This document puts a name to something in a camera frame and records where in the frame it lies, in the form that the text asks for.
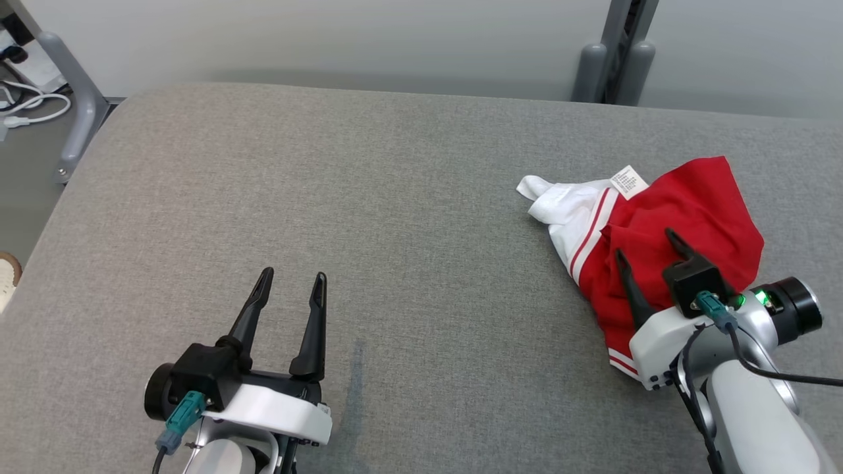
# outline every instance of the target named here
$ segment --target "brown rim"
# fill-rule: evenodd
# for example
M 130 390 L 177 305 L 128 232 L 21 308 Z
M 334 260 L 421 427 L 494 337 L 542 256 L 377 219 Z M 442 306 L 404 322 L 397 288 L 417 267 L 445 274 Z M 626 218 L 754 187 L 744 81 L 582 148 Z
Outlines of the brown rim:
M 0 260 L 5 260 L 12 264 L 12 268 L 14 269 L 12 285 L 18 286 L 18 282 L 20 281 L 20 274 L 24 272 L 24 269 L 20 266 L 20 262 L 18 261 L 18 259 L 14 258 L 14 255 L 10 253 L 0 252 Z

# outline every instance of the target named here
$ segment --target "teal connector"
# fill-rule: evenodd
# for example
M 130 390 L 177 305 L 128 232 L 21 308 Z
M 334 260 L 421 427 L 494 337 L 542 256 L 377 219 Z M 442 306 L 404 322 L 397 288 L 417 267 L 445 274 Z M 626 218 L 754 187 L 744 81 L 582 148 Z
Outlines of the teal connector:
M 700 306 L 702 314 L 711 318 L 714 321 L 714 326 L 723 334 L 728 334 L 727 325 L 731 324 L 733 328 L 738 328 L 738 320 L 729 311 L 729 308 L 723 304 L 720 299 L 710 291 L 700 291 L 696 295 L 696 303 Z
M 166 429 L 155 440 L 155 447 L 172 455 L 181 444 L 181 437 L 193 423 L 199 421 L 205 411 L 205 396 L 198 391 L 189 391 L 181 399 L 173 414 L 167 418 Z

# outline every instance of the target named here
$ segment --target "red and white garment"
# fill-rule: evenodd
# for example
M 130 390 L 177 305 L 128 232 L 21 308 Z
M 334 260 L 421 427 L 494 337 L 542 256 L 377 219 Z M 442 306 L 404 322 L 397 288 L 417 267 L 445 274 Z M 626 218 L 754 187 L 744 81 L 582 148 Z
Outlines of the red and white garment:
M 673 305 L 662 270 L 679 260 L 664 235 L 674 229 L 743 291 L 755 279 L 764 239 L 755 228 L 725 157 L 694 159 L 625 199 L 610 180 L 551 184 L 525 176 L 518 192 L 529 214 L 548 224 L 568 273 L 591 302 L 609 349 L 609 364 L 637 379 L 629 341 L 635 334 L 615 250 L 656 310 Z

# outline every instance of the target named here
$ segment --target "red stripe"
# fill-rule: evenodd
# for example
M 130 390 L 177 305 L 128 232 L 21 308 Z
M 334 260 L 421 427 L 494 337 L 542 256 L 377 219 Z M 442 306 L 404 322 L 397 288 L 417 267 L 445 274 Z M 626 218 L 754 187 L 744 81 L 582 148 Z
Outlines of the red stripe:
M 629 369 L 629 370 L 630 370 L 633 374 L 638 375 L 638 371 L 637 371 L 637 370 L 635 370 L 635 368 L 634 368 L 634 367 L 630 367 L 630 365 L 629 365 L 629 364 L 627 364 L 626 362 L 624 362 L 624 361 L 620 360 L 619 358 L 617 358 L 617 357 L 615 357 L 615 356 L 609 356 L 609 358 L 610 358 L 610 359 L 612 359 L 612 360 L 614 360 L 616 363 L 618 363 L 618 364 L 620 364 L 620 365 L 623 365 L 624 367 L 626 367 L 627 369 Z
M 597 219 L 600 217 L 600 211 L 603 209 L 603 202 L 606 200 L 606 196 L 609 194 L 609 188 L 606 188 L 603 191 L 603 196 L 600 197 L 600 204 L 597 205 L 597 212 L 594 213 L 594 220 L 591 221 L 591 228 L 588 229 L 588 233 L 585 234 L 585 239 L 583 239 L 582 244 L 580 244 L 580 248 L 577 249 L 577 253 L 574 254 L 574 257 L 571 259 L 571 276 L 574 275 L 574 266 L 577 264 L 577 257 L 585 248 L 586 243 L 588 240 L 591 239 L 591 234 L 594 232 L 594 226 L 597 225 Z

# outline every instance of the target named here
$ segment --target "red fabric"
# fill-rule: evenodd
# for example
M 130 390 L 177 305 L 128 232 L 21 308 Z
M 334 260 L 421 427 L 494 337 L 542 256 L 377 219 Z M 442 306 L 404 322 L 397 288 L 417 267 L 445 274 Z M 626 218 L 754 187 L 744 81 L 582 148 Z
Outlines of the red fabric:
M 699 158 L 655 180 L 627 201 L 618 196 L 609 222 L 580 272 L 580 289 L 597 313 L 606 346 L 631 357 L 635 334 L 615 250 L 656 309 L 673 305 L 662 270 L 680 260 L 664 235 L 670 227 L 720 268 L 737 291 L 755 280 L 764 239 L 749 217 L 726 158 Z

